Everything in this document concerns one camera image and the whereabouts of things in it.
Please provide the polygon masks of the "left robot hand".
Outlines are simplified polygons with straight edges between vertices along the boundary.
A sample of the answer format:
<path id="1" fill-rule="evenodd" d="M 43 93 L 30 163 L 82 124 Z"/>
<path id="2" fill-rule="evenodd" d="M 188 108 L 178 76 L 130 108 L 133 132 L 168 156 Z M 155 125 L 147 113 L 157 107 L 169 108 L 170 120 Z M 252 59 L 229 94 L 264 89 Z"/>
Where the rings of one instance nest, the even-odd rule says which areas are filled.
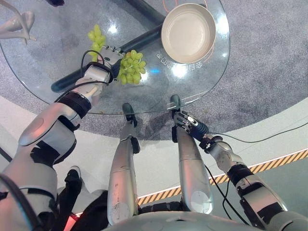
<path id="1" fill-rule="evenodd" d="M 102 46 L 99 52 L 104 60 L 104 65 L 111 69 L 111 77 L 117 79 L 120 72 L 120 64 L 125 56 L 121 50 L 111 46 Z M 98 62 L 103 63 L 102 58 L 98 57 Z"/>

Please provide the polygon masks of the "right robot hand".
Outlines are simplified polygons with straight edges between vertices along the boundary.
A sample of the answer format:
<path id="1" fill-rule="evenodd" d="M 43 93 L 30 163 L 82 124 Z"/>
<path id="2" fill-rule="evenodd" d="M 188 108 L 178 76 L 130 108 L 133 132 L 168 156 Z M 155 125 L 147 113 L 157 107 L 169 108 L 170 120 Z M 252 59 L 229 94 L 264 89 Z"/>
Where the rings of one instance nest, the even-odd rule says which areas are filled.
<path id="1" fill-rule="evenodd" d="M 198 141 L 202 141 L 203 137 L 209 132 L 206 124 L 185 111 L 175 112 L 173 120 L 177 127 L 182 128 L 188 135 Z"/>

